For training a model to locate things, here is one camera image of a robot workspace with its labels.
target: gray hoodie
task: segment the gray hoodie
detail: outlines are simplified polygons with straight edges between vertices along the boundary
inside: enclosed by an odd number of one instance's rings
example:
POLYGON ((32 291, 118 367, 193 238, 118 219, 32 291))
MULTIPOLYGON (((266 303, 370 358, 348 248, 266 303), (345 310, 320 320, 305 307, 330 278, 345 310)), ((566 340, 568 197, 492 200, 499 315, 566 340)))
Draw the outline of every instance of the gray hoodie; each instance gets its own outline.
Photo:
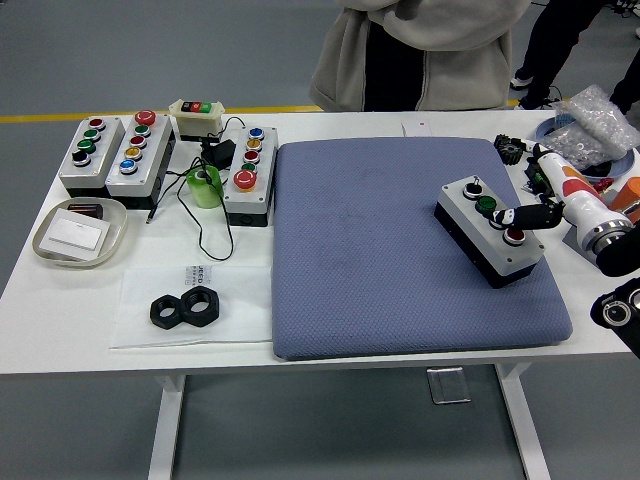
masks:
POLYGON ((327 111, 362 111, 370 22, 424 50, 416 110, 506 105, 510 29, 529 0, 337 0, 345 7, 325 39, 309 95, 327 111))

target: white table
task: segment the white table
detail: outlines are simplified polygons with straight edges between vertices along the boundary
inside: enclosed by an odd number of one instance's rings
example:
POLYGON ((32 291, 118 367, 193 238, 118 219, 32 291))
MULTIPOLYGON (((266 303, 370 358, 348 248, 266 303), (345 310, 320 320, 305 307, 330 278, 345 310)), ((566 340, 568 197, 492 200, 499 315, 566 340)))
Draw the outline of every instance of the white table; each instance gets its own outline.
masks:
MULTIPOLYGON (((294 113, 241 115, 248 125, 278 129, 280 144, 348 137, 403 136, 405 126, 425 123, 433 136, 473 137, 493 141, 499 133, 532 138, 535 127, 551 112, 418 112, 418 113, 294 113)), ((231 121, 226 138, 235 139, 239 123, 231 121)), ((198 147, 178 142, 170 168, 183 170, 198 147)), ((524 167, 509 175, 523 203, 532 197, 520 189, 524 167)), ((640 174, 635 167, 619 179, 640 174)), ((460 177, 474 172, 460 172, 460 177)), ((68 198, 56 178, 44 201, 13 274, 0 300, 0 376, 103 373, 163 377, 150 478, 169 478, 173 463, 185 375, 269 371, 280 369, 355 369, 381 367, 496 364, 525 471, 529 478, 549 478, 519 375, 531 362, 629 356, 629 349, 589 317, 593 301, 627 278, 604 277, 562 243, 565 223, 536 235, 546 245, 546 258, 566 302, 573 334, 559 345, 451 353, 390 355, 286 362, 274 356, 270 343, 206 344, 180 347, 110 350, 123 273, 129 268, 184 267, 210 261, 198 249, 197 229, 175 196, 161 204, 156 219, 145 224, 146 211, 129 211, 129 226, 118 251, 104 264, 88 270, 68 269, 38 258, 31 238, 47 212, 68 198)), ((199 211, 206 222, 205 244, 213 252, 227 246, 221 209, 199 211)), ((236 250, 225 266, 270 266, 273 229, 234 227, 236 250)))

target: power adapter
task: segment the power adapter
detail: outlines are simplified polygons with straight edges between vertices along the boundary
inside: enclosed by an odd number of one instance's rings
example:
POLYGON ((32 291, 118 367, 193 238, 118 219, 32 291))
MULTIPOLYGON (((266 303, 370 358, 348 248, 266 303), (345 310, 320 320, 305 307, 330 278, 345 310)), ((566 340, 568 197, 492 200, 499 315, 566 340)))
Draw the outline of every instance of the power adapter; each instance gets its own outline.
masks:
POLYGON ((200 144, 202 147, 200 156, 206 163, 213 165, 218 170, 229 168, 233 160, 233 153, 236 150, 236 144, 231 140, 212 144, 213 141, 213 139, 211 141, 203 139, 200 144))

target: label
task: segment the label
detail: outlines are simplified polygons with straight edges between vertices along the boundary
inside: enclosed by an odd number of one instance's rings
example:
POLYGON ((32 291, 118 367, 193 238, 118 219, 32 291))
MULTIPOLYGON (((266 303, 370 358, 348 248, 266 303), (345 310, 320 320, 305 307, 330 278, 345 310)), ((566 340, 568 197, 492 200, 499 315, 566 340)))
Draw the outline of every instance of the label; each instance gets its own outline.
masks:
POLYGON ((184 284, 191 287, 211 285, 211 266, 194 265, 185 269, 184 284))

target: black pants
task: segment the black pants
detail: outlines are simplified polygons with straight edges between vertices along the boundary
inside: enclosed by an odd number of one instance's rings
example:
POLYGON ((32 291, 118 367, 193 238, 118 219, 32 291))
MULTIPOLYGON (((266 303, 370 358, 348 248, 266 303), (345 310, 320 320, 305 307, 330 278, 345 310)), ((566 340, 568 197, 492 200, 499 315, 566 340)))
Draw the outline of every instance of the black pants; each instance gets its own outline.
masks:
POLYGON ((365 112, 416 110, 422 96, 424 52, 371 22, 365 55, 365 112))
POLYGON ((611 95, 611 102, 615 103, 622 113, 627 113, 631 105, 638 100, 640 100, 640 50, 633 57, 627 73, 618 82, 611 95))
POLYGON ((606 0, 549 0, 533 26, 522 64, 522 77, 533 77, 527 98, 542 100, 549 87, 606 0))

